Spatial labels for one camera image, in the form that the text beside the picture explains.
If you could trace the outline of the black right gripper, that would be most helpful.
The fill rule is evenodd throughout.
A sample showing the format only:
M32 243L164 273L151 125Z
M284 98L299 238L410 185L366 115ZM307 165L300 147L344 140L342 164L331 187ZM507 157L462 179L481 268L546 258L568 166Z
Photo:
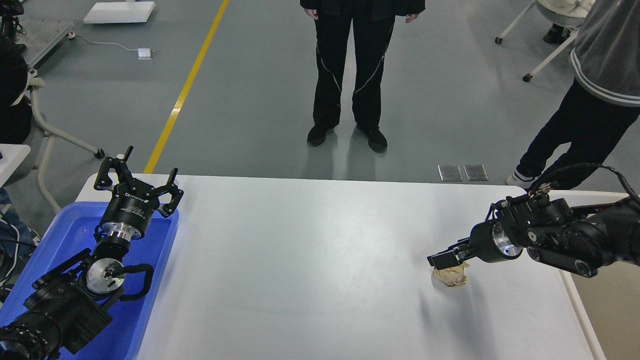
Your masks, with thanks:
M459 239L445 250L427 256L427 261L430 266L441 271L462 265L471 257L488 264L515 260L522 251L523 248L512 243L502 223L497 219L490 219L473 226L470 237Z

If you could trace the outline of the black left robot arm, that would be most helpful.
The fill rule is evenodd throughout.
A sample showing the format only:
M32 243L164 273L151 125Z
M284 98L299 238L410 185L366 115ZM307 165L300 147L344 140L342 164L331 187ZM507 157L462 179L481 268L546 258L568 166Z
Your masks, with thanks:
M32 283L34 292L23 302L26 311L1 328L3 360L57 360L62 348L76 354L112 322L110 307L150 292L154 266L123 260L131 242L146 235L153 214L171 217L184 192L176 184L177 168L158 187L134 177L127 165L132 152L129 146L122 158L103 160L94 189L111 197L94 228L96 245Z

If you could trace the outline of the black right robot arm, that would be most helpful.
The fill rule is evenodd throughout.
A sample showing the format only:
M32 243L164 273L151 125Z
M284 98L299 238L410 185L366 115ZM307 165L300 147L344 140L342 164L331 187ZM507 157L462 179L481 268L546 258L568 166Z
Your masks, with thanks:
M617 176L625 198L570 207L563 198L550 198L558 183L542 177L525 194L492 203L485 221L468 237L427 257L430 266L441 271L473 258L494 264L523 252L540 264L585 278L615 262L638 265L639 195L622 173L610 166L606 170Z

